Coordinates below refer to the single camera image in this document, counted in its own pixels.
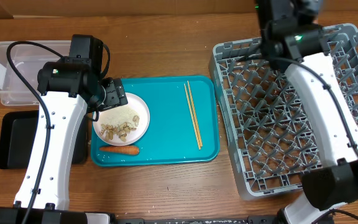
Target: dish rack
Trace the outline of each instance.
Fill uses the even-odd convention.
[[[344,98],[358,124],[358,30],[324,28]],[[301,176],[321,167],[310,122],[295,89],[258,54],[260,38],[218,44],[209,72],[223,114],[236,185],[244,200],[301,189]]]

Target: white plate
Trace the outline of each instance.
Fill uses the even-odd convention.
[[[127,146],[129,144],[132,144],[139,140],[144,133],[146,133],[147,128],[149,127],[150,123],[150,111],[147,107],[146,103],[137,95],[132,93],[126,93],[127,99],[128,99],[128,106],[130,106],[134,111],[136,111],[139,114],[139,125],[136,127],[135,131],[131,131],[129,134],[127,134],[126,142],[123,142],[121,139],[119,139],[118,135],[114,135],[113,139],[106,139],[106,133],[104,133],[103,136],[100,135],[100,131],[102,130],[101,127],[101,118],[105,116],[106,114],[110,114],[114,111],[115,108],[110,109],[108,111],[103,111],[99,113],[99,121],[93,122],[93,128],[96,134],[102,141],[104,141],[107,144],[113,145],[113,146]]]

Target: rice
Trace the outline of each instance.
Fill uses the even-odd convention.
[[[135,122],[132,120],[137,112],[134,111],[129,105],[118,106],[116,108],[103,111],[100,114],[100,123],[108,124],[113,127],[119,126],[122,123],[131,123],[135,126]]]

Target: black plate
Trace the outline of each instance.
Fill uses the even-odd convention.
[[[26,169],[37,130],[38,111],[5,114],[0,137],[0,169]],[[86,118],[81,122],[75,142],[72,164],[84,163],[87,157]]]

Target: green led light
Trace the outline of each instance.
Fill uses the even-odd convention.
[[[296,41],[300,41],[300,40],[302,39],[302,37],[303,37],[302,35],[296,35],[296,36],[295,36],[295,40],[296,40]]]

